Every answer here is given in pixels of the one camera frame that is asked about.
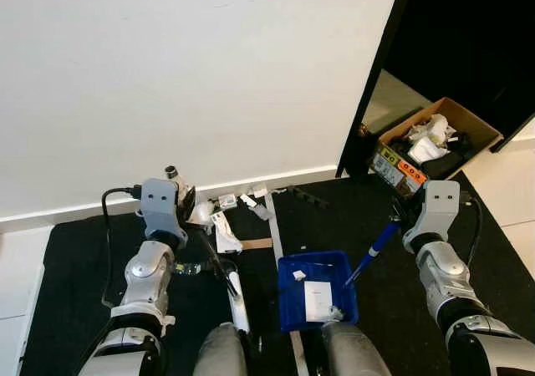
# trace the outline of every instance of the cardboard box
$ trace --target cardboard box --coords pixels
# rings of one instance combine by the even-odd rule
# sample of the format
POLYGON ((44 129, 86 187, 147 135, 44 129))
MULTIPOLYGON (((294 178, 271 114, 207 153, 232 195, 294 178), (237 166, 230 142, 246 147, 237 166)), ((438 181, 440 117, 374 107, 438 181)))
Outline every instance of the cardboard box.
POLYGON ((428 177, 419 169, 416 169, 403 160, 403 158, 388 147, 388 144, 394 138, 405 135, 412 125, 425 123, 433 114, 444 115, 448 120, 448 124, 453 128, 468 134, 473 145, 474 155, 453 170, 446 177, 447 180, 457 174, 466 163, 474 160, 480 152, 503 138, 502 134, 470 110, 465 109, 460 104, 448 98, 442 98, 428 108, 413 114, 379 137, 379 143, 370 164, 372 170, 380 174, 387 183, 392 185, 404 197, 414 195, 428 177))

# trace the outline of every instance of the orange label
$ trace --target orange label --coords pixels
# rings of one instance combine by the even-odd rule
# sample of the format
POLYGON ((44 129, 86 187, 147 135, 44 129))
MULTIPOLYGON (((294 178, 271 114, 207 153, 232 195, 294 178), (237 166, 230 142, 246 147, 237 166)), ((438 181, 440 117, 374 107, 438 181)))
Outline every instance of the orange label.
POLYGON ((400 160, 400 162, 398 163, 398 169, 400 169, 403 174, 409 176, 414 181, 416 181, 419 185, 422 185, 424 182, 427 181, 427 177, 424 175, 424 173, 415 169, 406 161, 400 160))

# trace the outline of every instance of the blue plastic tray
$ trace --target blue plastic tray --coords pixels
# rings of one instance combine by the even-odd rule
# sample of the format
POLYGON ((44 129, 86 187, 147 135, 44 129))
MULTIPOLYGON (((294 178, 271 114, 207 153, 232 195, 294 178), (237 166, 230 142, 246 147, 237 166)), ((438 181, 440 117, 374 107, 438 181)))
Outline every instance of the blue plastic tray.
POLYGON ((293 272, 301 270, 306 281, 330 282, 333 305, 344 313, 344 322, 357 323, 357 293, 354 285, 343 288, 351 274, 351 266, 345 252, 326 251, 301 253, 281 257, 278 260, 278 306, 281 315, 281 330, 307 330, 320 328, 322 323, 307 322, 304 307, 304 281, 296 282, 293 272))

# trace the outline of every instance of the blue pen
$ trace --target blue pen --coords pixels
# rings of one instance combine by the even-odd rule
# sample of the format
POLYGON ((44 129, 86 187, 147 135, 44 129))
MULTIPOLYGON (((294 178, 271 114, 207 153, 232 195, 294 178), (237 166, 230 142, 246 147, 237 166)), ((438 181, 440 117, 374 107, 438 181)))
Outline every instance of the blue pen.
POLYGON ((381 252, 386 243, 392 239, 399 229, 400 224, 397 222, 392 222, 383 230, 383 232, 380 233, 377 241, 374 242, 374 244, 368 250, 368 253, 366 253, 366 255, 364 255, 362 258, 362 261, 360 261, 360 264, 357 266, 355 271, 351 273, 351 276, 349 276, 348 280, 344 283, 344 288, 347 288, 349 284, 354 282, 360 276, 360 274, 366 270, 366 267, 369 266, 371 261, 373 261, 377 255, 379 255, 379 252, 381 252))

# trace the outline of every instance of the black cable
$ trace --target black cable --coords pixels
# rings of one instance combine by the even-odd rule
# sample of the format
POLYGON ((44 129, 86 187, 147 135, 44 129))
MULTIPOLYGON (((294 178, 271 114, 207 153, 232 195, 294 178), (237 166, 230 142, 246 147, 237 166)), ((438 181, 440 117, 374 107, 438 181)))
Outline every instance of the black cable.
POLYGON ((84 353, 80 360, 78 361, 78 364, 76 365, 76 368, 73 371, 73 376, 78 376, 82 368, 84 367, 85 363, 91 357, 93 354, 93 351, 97 348, 99 343, 106 337, 108 332, 111 329, 111 326, 113 325, 114 319, 111 318, 106 322, 103 328, 100 329, 99 333, 94 336, 94 338, 91 340, 91 343, 85 348, 84 353))
POLYGON ((108 207, 106 206, 106 198, 108 195, 114 194, 115 192, 125 192, 127 194, 132 194, 132 188, 112 188, 107 190, 102 194, 101 204, 102 204, 102 214, 104 215, 104 226, 106 227, 106 256, 108 261, 108 274, 106 275, 106 283, 104 285, 104 290, 102 291, 102 297, 100 302, 105 306, 111 309, 115 305, 108 301, 108 290, 110 289, 111 278, 113 275, 113 261, 111 260, 111 225, 110 225, 110 216, 108 215, 108 207))
POLYGON ((479 245, 479 240, 482 236, 483 228, 483 209, 481 202, 476 198, 472 197, 470 199, 471 204, 476 209, 476 232, 470 243, 470 251, 468 252, 468 258, 466 259, 466 265, 470 268, 474 255, 476 255, 477 246, 479 245))
POLYGON ((213 246, 211 245, 210 240, 208 240, 208 236, 203 230, 195 229, 194 231, 197 231, 197 234, 201 238, 203 245, 208 251, 208 260, 211 262, 211 264, 214 266, 220 276, 223 277, 223 279, 225 280, 228 291, 233 297, 237 297, 238 293, 236 291, 236 288, 234 287, 234 284, 232 284, 231 279, 228 277, 227 272, 225 272, 225 267, 222 265, 222 261, 219 258, 219 255, 217 255, 213 246))

